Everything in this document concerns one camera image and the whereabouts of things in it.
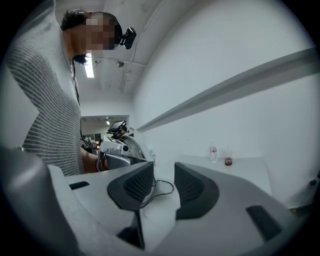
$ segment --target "ceiling light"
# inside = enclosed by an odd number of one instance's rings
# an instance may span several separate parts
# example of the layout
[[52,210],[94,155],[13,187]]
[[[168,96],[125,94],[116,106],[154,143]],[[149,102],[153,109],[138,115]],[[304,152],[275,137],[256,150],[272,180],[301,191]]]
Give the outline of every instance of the ceiling light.
[[85,58],[86,64],[84,66],[86,76],[88,78],[94,78],[95,76],[94,76],[94,69],[92,66],[92,55],[91,55],[91,53],[87,53],[86,55],[87,55],[87,57]]

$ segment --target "clear bottle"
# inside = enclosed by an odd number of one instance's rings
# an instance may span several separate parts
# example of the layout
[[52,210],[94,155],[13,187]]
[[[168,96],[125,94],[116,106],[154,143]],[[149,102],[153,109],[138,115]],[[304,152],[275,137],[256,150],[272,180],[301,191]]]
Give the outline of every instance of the clear bottle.
[[217,148],[214,145],[214,141],[211,141],[211,146],[210,146],[210,161],[211,163],[216,163],[218,161],[218,153],[217,153]]

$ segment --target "white curved wall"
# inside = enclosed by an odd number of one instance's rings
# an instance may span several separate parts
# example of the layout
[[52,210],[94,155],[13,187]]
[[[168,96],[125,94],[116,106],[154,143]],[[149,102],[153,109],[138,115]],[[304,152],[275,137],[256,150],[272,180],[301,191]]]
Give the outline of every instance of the white curved wall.
[[[152,56],[133,99],[136,126],[230,77],[312,47],[300,24],[277,1],[201,2]],[[320,79],[318,73],[303,71],[308,69],[303,61],[300,66],[261,81],[279,86],[139,137],[154,149],[159,165],[179,154],[207,156],[210,140],[218,148],[229,143],[235,158],[264,157],[273,196],[296,207],[320,166]],[[207,129],[199,131],[199,123]]]

